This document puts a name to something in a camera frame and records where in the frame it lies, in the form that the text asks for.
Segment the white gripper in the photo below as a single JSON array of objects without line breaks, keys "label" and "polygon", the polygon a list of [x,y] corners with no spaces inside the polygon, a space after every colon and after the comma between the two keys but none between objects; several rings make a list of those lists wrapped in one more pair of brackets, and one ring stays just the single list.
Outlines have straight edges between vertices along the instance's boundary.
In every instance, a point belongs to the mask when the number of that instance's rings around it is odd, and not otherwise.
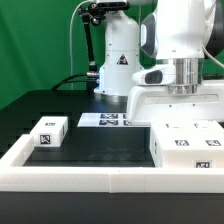
[{"label": "white gripper", "polygon": [[224,122],[224,83],[203,83],[189,95],[171,95],[166,86],[135,86],[128,96],[126,118],[134,126],[150,126],[154,120]]}]

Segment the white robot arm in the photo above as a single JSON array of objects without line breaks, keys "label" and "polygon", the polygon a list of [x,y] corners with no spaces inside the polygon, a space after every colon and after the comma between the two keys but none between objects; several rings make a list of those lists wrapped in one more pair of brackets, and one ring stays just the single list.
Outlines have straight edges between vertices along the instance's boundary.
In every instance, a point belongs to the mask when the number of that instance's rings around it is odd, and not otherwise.
[{"label": "white robot arm", "polygon": [[202,78],[203,62],[224,49],[221,0],[121,0],[155,3],[140,24],[106,14],[106,57],[95,94],[127,101],[135,126],[154,120],[224,122],[224,80]]}]

